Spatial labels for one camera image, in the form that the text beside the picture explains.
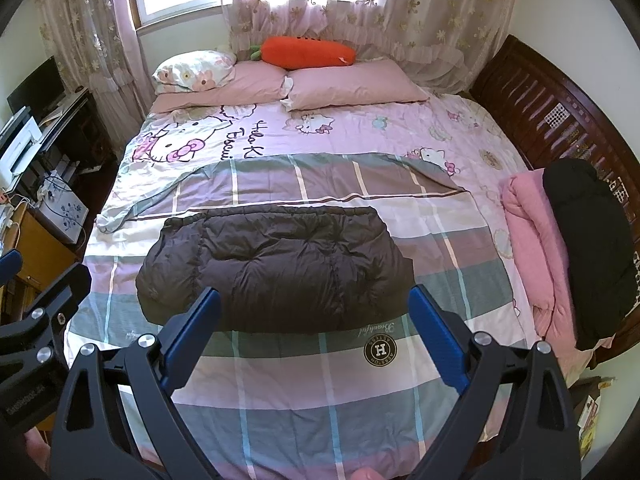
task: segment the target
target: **dark wooden headboard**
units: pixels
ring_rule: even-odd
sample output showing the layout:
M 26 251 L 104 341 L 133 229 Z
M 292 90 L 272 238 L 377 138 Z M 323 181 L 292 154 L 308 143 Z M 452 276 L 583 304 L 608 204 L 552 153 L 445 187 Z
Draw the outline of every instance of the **dark wooden headboard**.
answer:
M 532 168 L 558 158 L 584 158 L 620 200 L 636 246 L 640 285 L 640 163 L 598 106 L 558 67 L 509 36 L 470 90 Z M 640 342 L 640 293 L 610 349 L 596 350 L 590 366 Z

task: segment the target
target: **pink floral curtain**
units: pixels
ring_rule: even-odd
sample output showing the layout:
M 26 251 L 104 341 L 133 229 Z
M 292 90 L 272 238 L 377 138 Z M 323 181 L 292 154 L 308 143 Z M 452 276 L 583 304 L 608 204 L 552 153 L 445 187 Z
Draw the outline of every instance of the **pink floral curtain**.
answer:
M 40 35 L 68 92 L 88 88 L 117 154 L 145 119 L 116 26 L 113 0 L 36 0 Z
M 353 46 L 389 56 L 418 84 L 468 88 L 506 36 L 514 0 L 222 0 L 232 49 L 246 58 L 270 36 Z
M 156 95 L 142 59 L 142 50 L 133 23 L 129 0 L 113 0 L 113 11 L 116 17 L 116 30 L 122 42 L 122 51 L 135 83 L 136 98 L 140 102 L 140 108 L 146 114 L 154 103 Z

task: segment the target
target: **printer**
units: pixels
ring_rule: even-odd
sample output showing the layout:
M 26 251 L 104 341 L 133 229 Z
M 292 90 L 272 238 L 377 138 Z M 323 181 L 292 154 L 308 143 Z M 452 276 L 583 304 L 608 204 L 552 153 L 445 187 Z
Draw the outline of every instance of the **printer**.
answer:
M 42 146 L 43 134 L 31 116 L 29 107 L 22 107 L 0 131 L 0 188 L 15 189 Z

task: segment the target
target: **wooden drawer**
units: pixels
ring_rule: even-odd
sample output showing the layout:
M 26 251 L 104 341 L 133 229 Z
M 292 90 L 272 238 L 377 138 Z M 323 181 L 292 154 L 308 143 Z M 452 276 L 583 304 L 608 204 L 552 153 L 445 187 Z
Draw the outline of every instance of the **wooden drawer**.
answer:
M 28 212 L 20 222 L 16 249 L 22 255 L 22 270 L 18 277 L 39 291 L 46 289 L 76 260 L 75 254 Z

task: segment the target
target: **folded clothes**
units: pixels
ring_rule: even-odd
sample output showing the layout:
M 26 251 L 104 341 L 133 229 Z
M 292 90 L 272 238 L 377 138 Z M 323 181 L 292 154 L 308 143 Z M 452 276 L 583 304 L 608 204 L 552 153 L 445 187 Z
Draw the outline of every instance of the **folded clothes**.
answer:
M 561 158 L 542 177 L 569 257 L 577 348 L 614 335 L 636 300 L 631 227 L 620 202 L 586 160 Z
M 502 204 L 536 332 L 552 346 L 562 373 L 571 384 L 593 352 L 575 347 L 569 256 L 543 189 L 543 171 L 526 171 L 509 178 L 502 190 Z M 610 345 L 611 338 L 604 338 L 594 346 Z

